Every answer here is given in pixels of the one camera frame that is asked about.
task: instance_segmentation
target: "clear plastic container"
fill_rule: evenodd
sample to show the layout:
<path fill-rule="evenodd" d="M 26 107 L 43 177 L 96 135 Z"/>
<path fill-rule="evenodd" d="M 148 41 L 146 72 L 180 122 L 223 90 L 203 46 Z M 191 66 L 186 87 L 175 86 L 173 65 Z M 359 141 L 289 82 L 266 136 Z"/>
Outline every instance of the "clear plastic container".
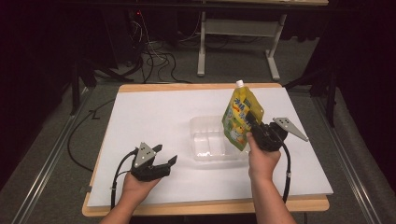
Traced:
<path fill-rule="evenodd" d="M 248 157 L 224 135 L 222 116 L 196 117 L 190 120 L 191 149 L 196 161 L 240 161 Z"/>

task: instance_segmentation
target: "food pouch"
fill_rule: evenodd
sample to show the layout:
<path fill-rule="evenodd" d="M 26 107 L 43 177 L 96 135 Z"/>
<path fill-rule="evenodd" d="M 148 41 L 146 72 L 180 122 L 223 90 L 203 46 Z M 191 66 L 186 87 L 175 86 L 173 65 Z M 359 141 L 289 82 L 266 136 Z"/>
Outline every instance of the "food pouch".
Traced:
<path fill-rule="evenodd" d="M 221 122 L 225 136 L 241 151 L 248 142 L 246 134 L 250 131 L 250 124 L 245 118 L 248 111 L 253 113 L 259 123 L 262 121 L 262 106 L 243 80 L 239 80 Z"/>

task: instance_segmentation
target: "white desk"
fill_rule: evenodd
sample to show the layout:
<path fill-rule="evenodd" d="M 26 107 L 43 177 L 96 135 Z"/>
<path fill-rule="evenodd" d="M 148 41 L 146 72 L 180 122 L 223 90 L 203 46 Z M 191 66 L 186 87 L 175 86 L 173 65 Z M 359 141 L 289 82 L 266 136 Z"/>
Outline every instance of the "white desk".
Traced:
<path fill-rule="evenodd" d="M 305 5 L 305 6 L 327 6 L 328 0 L 211 0 L 205 2 L 238 2 L 259 4 L 281 4 L 281 5 Z M 206 13 L 201 14 L 201 45 L 198 55 L 198 77 L 205 75 L 205 35 L 248 35 L 268 36 L 273 38 L 269 49 L 263 48 L 265 58 L 270 68 L 272 79 L 280 80 L 276 68 L 274 55 L 286 21 L 286 14 L 280 16 L 278 21 L 236 21 L 236 20 L 213 20 L 207 19 Z"/>
<path fill-rule="evenodd" d="M 277 84 L 247 84 L 262 104 L 264 122 L 288 117 L 303 130 L 286 91 Z M 165 177 L 135 210 L 135 215 L 190 215 L 252 213 L 248 161 L 201 164 L 192 158 L 189 121 L 193 117 L 222 114 L 234 84 L 125 85 L 120 88 L 107 127 L 101 154 L 92 175 L 92 192 L 83 205 L 85 216 L 104 216 L 109 211 L 110 186 L 120 160 L 140 142 L 163 144 L 154 164 L 178 155 Z M 291 171 L 290 211 L 324 211 L 332 188 L 310 143 L 289 135 Z M 274 172 L 283 192 L 286 157 Z M 121 170 L 129 170 L 125 162 Z M 122 176 L 118 180 L 118 197 Z"/>

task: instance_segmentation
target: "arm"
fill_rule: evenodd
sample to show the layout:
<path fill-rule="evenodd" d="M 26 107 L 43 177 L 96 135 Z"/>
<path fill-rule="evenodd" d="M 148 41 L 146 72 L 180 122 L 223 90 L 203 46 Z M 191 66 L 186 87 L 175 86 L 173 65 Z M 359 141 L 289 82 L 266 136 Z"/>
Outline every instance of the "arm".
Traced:
<path fill-rule="evenodd" d="M 251 133 L 247 134 L 247 140 L 250 145 L 248 173 L 258 223 L 296 223 L 272 179 L 280 152 L 260 150 Z"/>
<path fill-rule="evenodd" d="M 127 173 L 124 178 L 122 194 L 117 205 L 105 216 L 101 223 L 129 223 L 136 207 L 141 204 L 149 192 L 160 182 L 161 179 L 150 182 L 141 182 Z"/>

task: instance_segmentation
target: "gray carpet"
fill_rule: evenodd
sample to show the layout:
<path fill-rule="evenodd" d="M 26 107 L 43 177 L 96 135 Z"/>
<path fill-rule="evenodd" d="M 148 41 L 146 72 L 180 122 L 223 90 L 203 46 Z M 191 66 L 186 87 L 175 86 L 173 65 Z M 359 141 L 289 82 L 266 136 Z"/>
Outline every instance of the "gray carpet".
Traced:
<path fill-rule="evenodd" d="M 177 79 L 193 83 L 235 82 L 272 82 L 266 61 L 262 57 L 262 44 L 267 39 L 249 44 L 232 43 L 223 49 L 208 49 L 206 52 L 205 77 L 196 76 L 198 59 L 197 46 L 179 45 L 176 49 L 162 47 L 158 52 L 172 52 L 177 67 L 174 76 Z M 220 46 L 219 42 L 210 43 L 210 47 Z M 286 84 L 299 77 L 317 41 L 299 43 L 295 39 L 281 41 L 276 52 L 276 64 L 281 76 L 279 83 Z M 172 81 L 171 66 L 160 70 L 155 67 L 148 82 Z M 145 65 L 146 76 L 149 66 Z M 142 74 L 131 77 L 136 82 L 143 81 Z M 86 104 L 77 118 L 82 120 L 89 110 L 95 109 L 104 102 L 115 98 L 120 83 L 99 80 L 95 89 L 90 90 Z M 322 117 L 318 102 L 306 91 L 307 87 L 290 91 L 290 99 L 300 117 L 311 144 L 334 190 L 329 196 L 330 209 L 326 212 L 308 213 L 308 223 L 396 223 L 394 193 L 384 176 L 377 168 L 373 158 L 362 142 L 348 115 L 342 96 L 337 92 L 335 107 L 335 129 L 329 129 Z M 99 119 L 89 117 L 77 129 L 71 139 L 70 148 L 74 157 L 84 165 L 93 168 L 106 131 L 113 104 L 102 107 L 96 113 Z M 0 193 L 0 223 L 11 223 L 17 215 L 30 187 L 45 163 L 52 147 L 69 120 L 71 111 L 71 91 L 64 94 L 64 101 L 48 117 L 43 129 L 29 152 L 18 166 L 12 177 Z M 371 219 L 364 211 L 357 198 L 353 180 L 339 152 L 339 143 L 334 141 L 333 132 L 338 133 L 339 140 L 351 159 L 354 173 L 370 196 L 377 218 Z M 84 217 L 81 207 L 92 173 L 81 169 L 70 160 L 66 143 L 62 145 L 62 155 L 53 172 L 50 174 L 40 197 L 27 216 L 26 223 L 97 223 L 100 218 Z M 304 223 L 303 213 L 293 213 L 298 223 Z M 254 215 L 209 216 L 209 217 L 136 217 L 133 223 L 254 223 Z"/>

